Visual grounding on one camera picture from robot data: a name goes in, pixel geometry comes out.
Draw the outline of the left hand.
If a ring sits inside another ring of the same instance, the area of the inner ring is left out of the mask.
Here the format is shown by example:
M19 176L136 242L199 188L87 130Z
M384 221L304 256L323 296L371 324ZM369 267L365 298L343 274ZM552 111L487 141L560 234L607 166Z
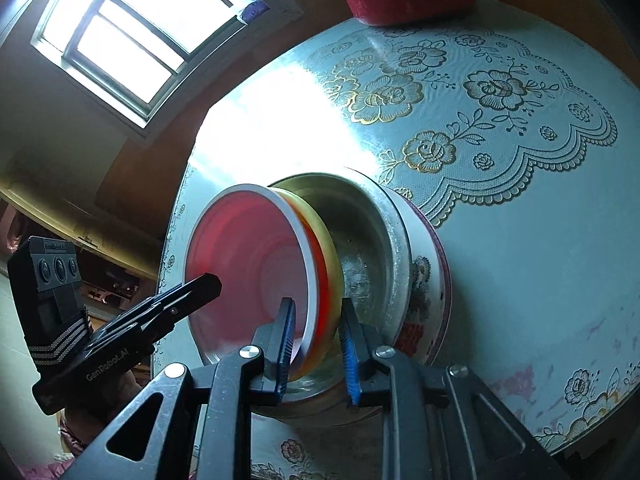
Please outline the left hand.
M88 398L67 405L58 421L61 438L73 456L78 456L142 390L134 373L104 384Z

